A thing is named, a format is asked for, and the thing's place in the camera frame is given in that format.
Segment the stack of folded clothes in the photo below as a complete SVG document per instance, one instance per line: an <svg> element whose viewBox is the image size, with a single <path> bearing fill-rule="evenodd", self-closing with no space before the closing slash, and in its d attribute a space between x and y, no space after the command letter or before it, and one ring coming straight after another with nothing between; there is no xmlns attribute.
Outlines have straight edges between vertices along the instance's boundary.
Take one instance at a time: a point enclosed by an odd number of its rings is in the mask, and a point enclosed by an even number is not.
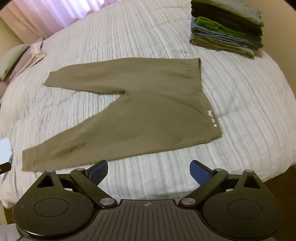
<svg viewBox="0 0 296 241"><path fill-rule="evenodd" d="M261 11L244 1L191 1L192 45L254 59L263 48Z"/></svg>

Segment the pink curtain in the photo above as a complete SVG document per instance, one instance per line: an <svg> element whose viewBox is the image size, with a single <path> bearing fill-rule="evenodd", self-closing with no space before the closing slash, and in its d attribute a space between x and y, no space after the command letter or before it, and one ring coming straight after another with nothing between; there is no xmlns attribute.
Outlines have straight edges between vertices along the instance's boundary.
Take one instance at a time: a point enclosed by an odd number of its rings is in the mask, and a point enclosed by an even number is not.
<svg viewBox="0 0 296 241"><path fill-rule="evenodd" d="M1 9L1 18L23 43L33 43L40 38L47 39L89 14L117 2L117 0L10 1Z"/></svg>

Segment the olive brown pants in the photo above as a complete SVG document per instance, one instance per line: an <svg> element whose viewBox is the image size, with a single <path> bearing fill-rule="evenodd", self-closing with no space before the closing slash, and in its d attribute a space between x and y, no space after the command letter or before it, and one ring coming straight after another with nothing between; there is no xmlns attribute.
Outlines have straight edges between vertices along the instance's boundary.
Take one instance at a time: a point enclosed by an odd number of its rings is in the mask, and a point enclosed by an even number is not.
<svg viewBox="0 0 296 241"><path fill-rule="evenodd" d="M118 94L108 107L24 150L24 171L60 170L209 143L222 136L200 58L121 58L53 71L44 85Z"/></svg>

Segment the mauve pillow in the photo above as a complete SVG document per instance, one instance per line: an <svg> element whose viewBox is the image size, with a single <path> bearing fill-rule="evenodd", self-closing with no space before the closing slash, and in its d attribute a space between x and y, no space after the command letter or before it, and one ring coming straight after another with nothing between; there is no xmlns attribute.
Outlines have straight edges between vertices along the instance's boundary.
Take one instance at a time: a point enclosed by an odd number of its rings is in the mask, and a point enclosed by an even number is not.
<svg viewBox="0 0 296 241"><path fill-rule="evenodd" d="M26 69L34 66L46 56L43 50L43 40L38 39L33 44L28 44L29 48L24 52L17 64L12 68L4 81L1 81L1 102L8 86Z"/></svg>

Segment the green checked pillow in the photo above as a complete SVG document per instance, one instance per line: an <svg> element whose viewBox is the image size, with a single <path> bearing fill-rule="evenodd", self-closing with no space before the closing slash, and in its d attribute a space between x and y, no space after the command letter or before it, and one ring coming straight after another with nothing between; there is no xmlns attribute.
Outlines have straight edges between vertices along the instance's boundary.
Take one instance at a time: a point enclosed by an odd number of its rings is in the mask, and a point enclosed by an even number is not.
<svg viewBox="0 0 296 241"><path fill-rule="evenodd" d="M28 44L21 44L13 47L1 57L1 81L5 80L12 68L17 64L28 48Z"/></svg>

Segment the light blue folded garment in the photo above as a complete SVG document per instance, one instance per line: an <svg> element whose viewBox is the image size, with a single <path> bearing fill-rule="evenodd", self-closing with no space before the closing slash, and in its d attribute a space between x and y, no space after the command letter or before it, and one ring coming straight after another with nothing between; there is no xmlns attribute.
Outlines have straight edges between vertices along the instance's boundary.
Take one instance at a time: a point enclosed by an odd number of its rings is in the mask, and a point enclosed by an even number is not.
<svg viewBox="0 0 296 241"><path fill-rule="evenodd" d="M12 163L13 161L13 148L9 138L0 140L0 164Z"/></svg>

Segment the striped grey bed quilt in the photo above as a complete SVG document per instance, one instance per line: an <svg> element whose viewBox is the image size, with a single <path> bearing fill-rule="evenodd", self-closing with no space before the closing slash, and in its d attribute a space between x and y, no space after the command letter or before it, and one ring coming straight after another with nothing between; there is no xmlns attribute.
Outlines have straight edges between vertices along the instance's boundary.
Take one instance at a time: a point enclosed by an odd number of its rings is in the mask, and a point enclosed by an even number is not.
<svg viewBox="0 0 296 241"><path fill-rule="evenodd" d="M295 164L295 96L264 51L248 59L189 42L189 1L120 1L43 42L46 57L19 75L1 105L1 138L13 148L1 176L1 203L14 206L40 173L22 170L22 152L97 114L116 100L43 85L64 66L125 57L201 58L202 84L222 130L208 144L109 162L100 187L116 199L179 199L197 187L189 164L267 181Z"/></svg>

